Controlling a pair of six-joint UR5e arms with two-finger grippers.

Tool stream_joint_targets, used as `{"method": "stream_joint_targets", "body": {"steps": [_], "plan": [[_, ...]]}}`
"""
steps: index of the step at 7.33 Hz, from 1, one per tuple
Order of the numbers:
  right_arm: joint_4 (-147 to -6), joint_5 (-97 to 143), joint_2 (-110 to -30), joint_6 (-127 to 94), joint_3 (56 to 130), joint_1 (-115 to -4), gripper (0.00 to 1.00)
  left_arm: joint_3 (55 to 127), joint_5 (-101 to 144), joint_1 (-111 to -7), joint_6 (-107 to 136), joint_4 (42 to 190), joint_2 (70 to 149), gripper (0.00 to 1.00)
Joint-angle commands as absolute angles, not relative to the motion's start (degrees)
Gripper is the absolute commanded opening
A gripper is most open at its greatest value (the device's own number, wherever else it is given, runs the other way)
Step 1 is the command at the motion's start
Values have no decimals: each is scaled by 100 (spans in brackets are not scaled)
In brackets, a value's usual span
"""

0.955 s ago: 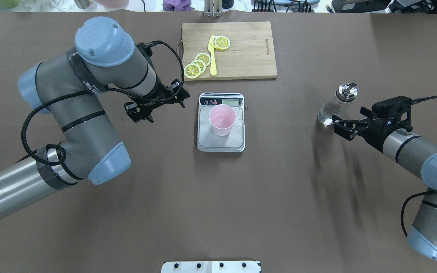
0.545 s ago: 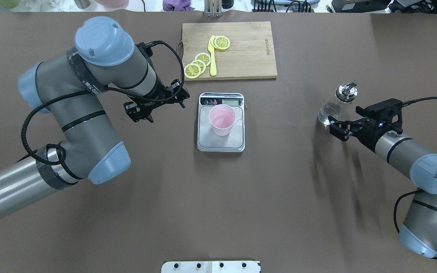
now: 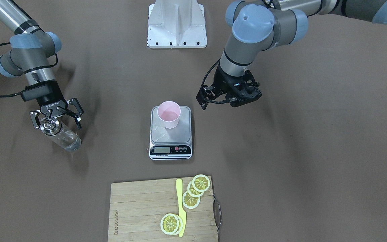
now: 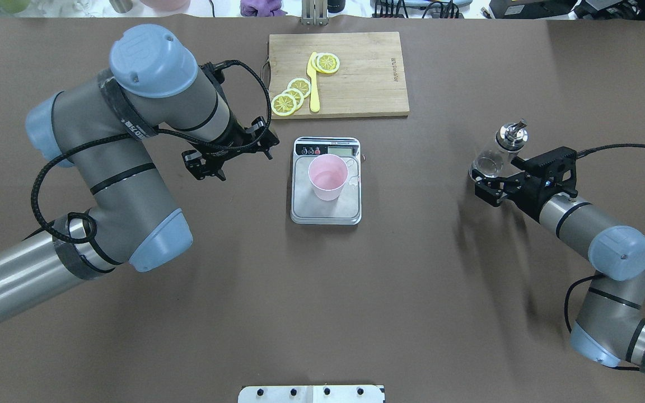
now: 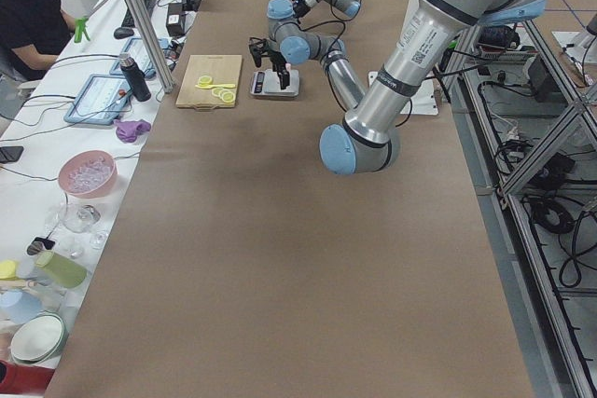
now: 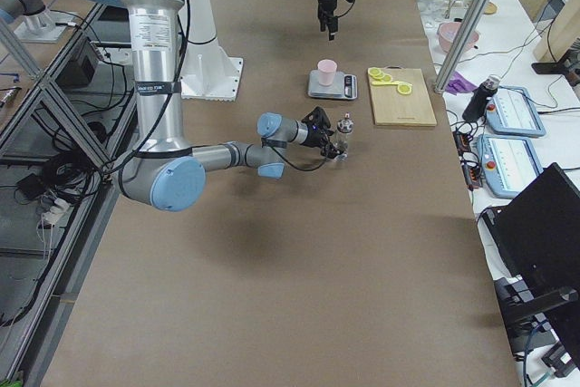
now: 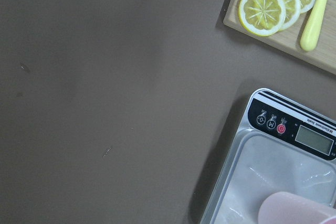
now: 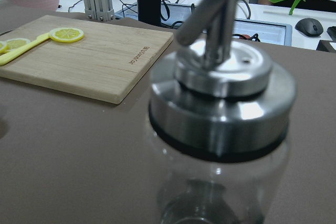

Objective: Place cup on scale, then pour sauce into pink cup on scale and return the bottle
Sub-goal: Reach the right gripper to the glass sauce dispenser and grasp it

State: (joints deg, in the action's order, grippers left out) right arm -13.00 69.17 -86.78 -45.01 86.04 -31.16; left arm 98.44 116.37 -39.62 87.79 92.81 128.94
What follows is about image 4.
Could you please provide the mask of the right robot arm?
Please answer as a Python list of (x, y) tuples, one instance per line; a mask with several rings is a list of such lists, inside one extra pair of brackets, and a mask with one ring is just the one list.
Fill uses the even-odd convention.
[(567, 322), (571, 347), (605, 367), (645, 373), (645, 235), (578, 196), (576, 160), (566, 147), (526, 160), (483, 153), (469, 175), (479, 198), (512, 201), (594, 268)]

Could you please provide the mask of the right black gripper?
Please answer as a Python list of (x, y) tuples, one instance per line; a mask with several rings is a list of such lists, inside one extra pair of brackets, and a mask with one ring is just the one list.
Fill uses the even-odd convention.
[(557, 193), (557, 178), (527, 170), (527, 160), (515, 156), (510, 164), (520, 172), (506, 177), (482, 177), (474, 179), (474, 196), (493, 207), (500, 207), (509, 199), (530, 218), (539, 222), (544, 204)]

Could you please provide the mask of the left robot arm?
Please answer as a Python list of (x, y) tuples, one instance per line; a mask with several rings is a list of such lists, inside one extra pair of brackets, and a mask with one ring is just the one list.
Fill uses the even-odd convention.
[[(123, 263), (148, 272), (193, 243), (143, 141), (160, 134), (191, 145), (182, 153), (197, 180), (225, 180), (223, 164), (245, 153), (266, 157), (279, 144), (266, 114), (243, 126), (231, 111), (223, 71), (240, 60), (200, 65), (167, 28), (138, 25), (125, 31), (97, 76), (56, 93), (26, 117), (26, 133), (46, 165), (29, 201), (39, 228), (0, 252), (0, 323)], [(39, 192), (52, 168), (76, 167), (96, 204), (85, 212), (44, 219)]]

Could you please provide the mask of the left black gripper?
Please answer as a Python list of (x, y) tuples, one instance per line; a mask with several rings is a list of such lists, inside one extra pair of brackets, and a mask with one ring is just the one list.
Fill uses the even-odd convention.
[[(204, 180), (205, 177), (210, 176), (226, 181), (225, 172), (222, 169), (226, 161), (246, 152), (261, 152), (266, 158), (272, 160), (270, 149), (279, 145), (279, 138), (273, 128), (266, 126), (263, 116), (254, 119), (251, 127), (244, 127), (235, 114), (231, 113), (222, 135), (215, 140), (208, 140), (208, 143), (211, 146), (197, 144), (196, 149), (184, 151), (183, 163), (197, 180)], [(231, 150), (231, 148), (247, 145), (249, 148)]]

